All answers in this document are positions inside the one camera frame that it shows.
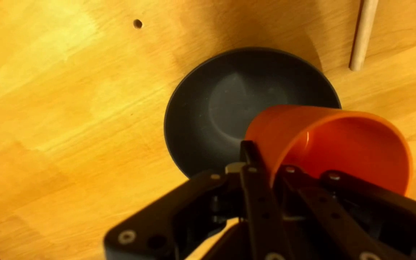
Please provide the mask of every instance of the orange cup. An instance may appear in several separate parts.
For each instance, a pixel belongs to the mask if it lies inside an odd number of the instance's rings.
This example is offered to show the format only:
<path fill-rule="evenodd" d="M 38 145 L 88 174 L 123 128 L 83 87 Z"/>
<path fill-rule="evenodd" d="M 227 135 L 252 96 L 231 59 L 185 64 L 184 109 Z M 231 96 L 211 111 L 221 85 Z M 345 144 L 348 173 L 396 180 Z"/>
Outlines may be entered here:
<path fill-rule="evenodd" d="M 410 183 L 408 141 L 373 113 L 276 105 L 252 121 L 246 139 L 259 147 L 270 184 L 280 164 L 295 164 L 314 177 L 341 170 L 402 194 Z"/>

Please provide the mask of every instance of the wooden stick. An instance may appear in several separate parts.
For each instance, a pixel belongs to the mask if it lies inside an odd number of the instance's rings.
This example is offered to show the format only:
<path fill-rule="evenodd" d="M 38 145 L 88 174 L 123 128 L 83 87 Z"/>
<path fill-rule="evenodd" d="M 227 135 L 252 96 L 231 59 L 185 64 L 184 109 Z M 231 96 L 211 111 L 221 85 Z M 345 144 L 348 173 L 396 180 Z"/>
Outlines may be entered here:
<path fill-rule="evenodd" d="M 353 70 L 360 70 L 364 64 L 377 5 L 379 0 L 363 0 L 350 63 Z"/>

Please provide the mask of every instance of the wood grain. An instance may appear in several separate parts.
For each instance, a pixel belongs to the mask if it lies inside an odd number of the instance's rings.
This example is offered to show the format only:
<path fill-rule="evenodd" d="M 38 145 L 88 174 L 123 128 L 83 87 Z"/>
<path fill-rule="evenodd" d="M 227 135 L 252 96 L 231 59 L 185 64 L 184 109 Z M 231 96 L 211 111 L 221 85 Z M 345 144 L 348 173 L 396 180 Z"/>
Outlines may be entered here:
<path fill-rule="evenodd" d="M 416 1 L 380 1 L 351 73 L 358 5 L 0 0 L 0 256 L 104 258 L 110 226 L 185 180 L 163 139 L 172 90 L 240 46 L 302 56 L 345 108 L 393 121 L 415 155 L 416 199 Z"/>

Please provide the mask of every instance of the small hole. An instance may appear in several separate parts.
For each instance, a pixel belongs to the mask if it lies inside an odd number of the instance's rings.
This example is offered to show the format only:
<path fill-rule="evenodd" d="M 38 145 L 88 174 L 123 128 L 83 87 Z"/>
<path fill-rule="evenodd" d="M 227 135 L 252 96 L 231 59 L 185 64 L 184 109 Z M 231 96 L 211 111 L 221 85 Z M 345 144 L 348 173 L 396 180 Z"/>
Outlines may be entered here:
<path fill-rule="evenodd" d="M 340 213 L 337 213 L 337 212 L 332 212 L 332 215 L 331 215 L 332 217 L 335 217 L 335 219 L 340 219 L 341 217 L 341 215 Z"/>
<path fill-rule="evenodd" d="M 153 235 L 148 239 L 148 245 L 150 248 L 162 248 L 166 243 L 166 238 L 163 235 Z"/>
<path fill-rule="evenodd" d="M 142 28 L 142 25 L 143 25 L 142 20 L 139 20 L 139 18 L 136 18 L 136 20 L 133 21 L 133 24 L 135 24 L 136 28 Z"/>

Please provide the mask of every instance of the wooden floor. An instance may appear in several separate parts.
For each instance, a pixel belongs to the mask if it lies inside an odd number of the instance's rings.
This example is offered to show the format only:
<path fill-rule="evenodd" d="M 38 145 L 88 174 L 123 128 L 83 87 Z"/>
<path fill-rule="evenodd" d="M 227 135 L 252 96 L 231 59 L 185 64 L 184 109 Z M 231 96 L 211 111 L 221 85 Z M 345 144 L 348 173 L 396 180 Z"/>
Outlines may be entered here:
<path fill-rule="evenodd" d="M 163 139 L 172 90 L 240 46 L 296 53 L 344 108 L 395 122 L 416 199 L 416 0 L 380 1 L 366 66 L 351 72 L 358 4 L 0 0 L 0 256 L 104 258 L 109 228 L 185 180 Z"/>

